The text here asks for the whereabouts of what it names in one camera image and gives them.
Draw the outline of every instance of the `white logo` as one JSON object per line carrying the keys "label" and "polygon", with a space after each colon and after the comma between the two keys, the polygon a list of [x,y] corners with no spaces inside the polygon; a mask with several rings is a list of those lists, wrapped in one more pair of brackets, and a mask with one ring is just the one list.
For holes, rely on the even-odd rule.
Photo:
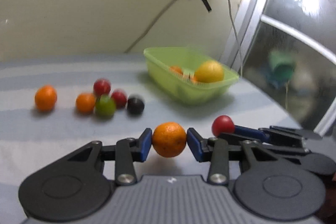
{"label": "white logo", "polygon": [[173,184],[174,182],[177,181],[177,179],[176,179],[176,178],[170,178],[170,179],[167,179],[167,181],[168,181],[169,183]]}

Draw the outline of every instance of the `black ball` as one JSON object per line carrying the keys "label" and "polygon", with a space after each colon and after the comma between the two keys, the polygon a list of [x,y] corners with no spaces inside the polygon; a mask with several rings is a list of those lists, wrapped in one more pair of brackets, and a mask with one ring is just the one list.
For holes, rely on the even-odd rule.
{"label": "black ball", "polygon": [[127,100],[127,111],[132,115],[140,115],[142,114],[145,108],[145,104],[143,101],[136,96],[130,96]]}

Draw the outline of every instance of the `ribbed gray surface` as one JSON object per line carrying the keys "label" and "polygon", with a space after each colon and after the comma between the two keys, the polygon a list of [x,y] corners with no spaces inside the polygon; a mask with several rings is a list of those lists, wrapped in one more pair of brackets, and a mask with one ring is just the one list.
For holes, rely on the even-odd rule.
{"label": "ribbed gray surface", "polygon": [[[28,219],[24,224],[45,224]],[[118,188],[108,204],[73,224],[276,224],[242,209],[227,188],[211,186],[200,176],[144,176],[136,185]],[[315,217],[287,222],[321,224]]]}

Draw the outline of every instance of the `glass pane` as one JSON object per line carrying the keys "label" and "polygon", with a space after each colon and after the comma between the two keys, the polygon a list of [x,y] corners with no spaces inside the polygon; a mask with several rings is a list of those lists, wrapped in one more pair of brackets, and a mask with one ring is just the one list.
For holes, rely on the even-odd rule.
{"label": "glass pane", "polygon": [[336,96],[336,66],[303,42],[262,22],[243,73],[307,129],[316,127]]}
{"label": "glass pane", "polygon": [[336,52],[336,0],[268,0],[264,14]]}

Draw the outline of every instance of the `table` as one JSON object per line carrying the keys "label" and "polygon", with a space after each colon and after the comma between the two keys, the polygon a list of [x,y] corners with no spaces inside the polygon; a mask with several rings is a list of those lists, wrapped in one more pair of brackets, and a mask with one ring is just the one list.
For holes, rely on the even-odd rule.
{"label": "table", "polygon": [[[112,89],[140,94],[145,100],[144,113],[130,118],[117,111],[109,121],[94,115],[79,116],[74,111],[76,97],[90,92],[97,78],[108,78]],[[229,115],[235,124],[252,128],[299,125],[246,80],[231,86],[222,97],[203,106],[189,107],[173,101],[149,78],[142,55],[92,55],[30,60],[0,65],[0,223],[17,224],[25,219],[17,190],[29,174],[72,152],[92,140],[115,144],[125,137],[138,137],[150,127],[174,121],[185,130],[194,127],[210,137],[211,124],[219,115]],[[51,84],[58,92],[56,109],[40,114],[34,109],[34,94],[40,86]],[[326,153],[322,142],[308,142]],[[336,159],[336,143],[328,140],[329,156]],[[209,163],[198,163],[189,148],[173,159],[162,158],[152,149],[145,163],[135,163],[142,174],[201,174],[206,177]],[[239,175],[232,163],[230,176]],[[114,163],[105,164],[104,175],[114,177]]]}

